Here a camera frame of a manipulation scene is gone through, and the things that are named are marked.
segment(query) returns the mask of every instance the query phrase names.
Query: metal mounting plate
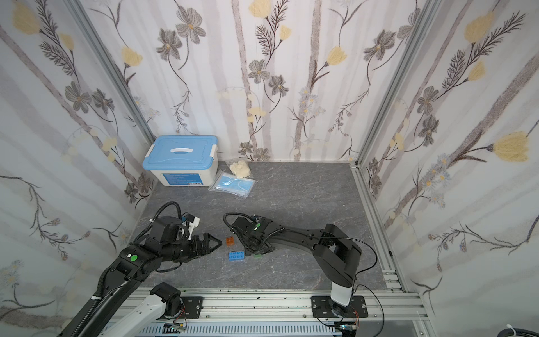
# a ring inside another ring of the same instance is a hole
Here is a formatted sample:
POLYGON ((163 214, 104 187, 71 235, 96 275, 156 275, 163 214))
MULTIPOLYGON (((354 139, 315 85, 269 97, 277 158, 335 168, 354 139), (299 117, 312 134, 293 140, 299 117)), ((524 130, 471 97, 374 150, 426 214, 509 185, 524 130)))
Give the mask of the metal mounting plate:
POLYGON ((181 296, 183 304, 185 305, 185 318, 193 319, 200 318, 202 310, 202 296, 181 296))
MULTIPOLYGON (((331 304, 329 303, 330 296, 312 296, 310 298, 311 308, 313 309, 313 317, 315 318, 336 318, 340 319, 331 312, 331 304)), ((369 316, 367 312, 367 305, 363 296, 353 296, 350 299, 352 308, 357 311, 360 318, 369 316)), ((350 311, 344 318, 356 318, 354 311, 350 311)))

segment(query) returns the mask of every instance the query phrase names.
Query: white cable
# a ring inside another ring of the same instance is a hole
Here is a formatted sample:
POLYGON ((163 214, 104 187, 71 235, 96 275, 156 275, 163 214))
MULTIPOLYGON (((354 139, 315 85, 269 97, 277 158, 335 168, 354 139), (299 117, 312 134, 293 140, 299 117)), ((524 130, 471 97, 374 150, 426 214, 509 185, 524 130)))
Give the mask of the white cable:
POLYGON ((515 329, 513 329, 513 327, 511 326, 511 324, 508 324, 506 325, 509 329, 513 330, 513 336, 516 336, 516 331, 515 329))

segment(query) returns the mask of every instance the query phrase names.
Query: storage box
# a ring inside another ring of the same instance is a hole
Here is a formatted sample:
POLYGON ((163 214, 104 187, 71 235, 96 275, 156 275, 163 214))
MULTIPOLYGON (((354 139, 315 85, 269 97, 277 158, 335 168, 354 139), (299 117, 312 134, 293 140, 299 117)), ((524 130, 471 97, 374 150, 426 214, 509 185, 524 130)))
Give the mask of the storage box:
POLYGON ((217 165, 215 136, 161 136, 142 163, 165 186, 209 186, 217 165))

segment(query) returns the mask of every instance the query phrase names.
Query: floral wallpaper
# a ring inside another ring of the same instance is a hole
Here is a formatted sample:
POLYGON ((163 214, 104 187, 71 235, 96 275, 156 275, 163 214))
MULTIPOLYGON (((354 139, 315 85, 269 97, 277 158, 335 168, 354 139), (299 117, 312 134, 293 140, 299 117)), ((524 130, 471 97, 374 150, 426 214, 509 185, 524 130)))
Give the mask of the floral wallpaper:
POLYGON ((438 336, 539 329, 538 13, 442 2, 361 164, 438 336))
POLYGON ((149 143, 63 2, 0 8, 0 330, 56 336, 127 245, 149 143))
POLYGON ((425 1, 81 0, 156 136, 221 159, 357 157, 425 1))

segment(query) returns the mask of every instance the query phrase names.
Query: blue lid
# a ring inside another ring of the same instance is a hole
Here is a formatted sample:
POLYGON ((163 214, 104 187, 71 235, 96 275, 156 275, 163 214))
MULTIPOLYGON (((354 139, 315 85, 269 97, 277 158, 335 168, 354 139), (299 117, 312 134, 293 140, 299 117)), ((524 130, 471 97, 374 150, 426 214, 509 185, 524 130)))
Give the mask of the blue lid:
POLYGON ((161 136, 144 159, 146 170, 206 170, 213 164, 215 136, 161 136))

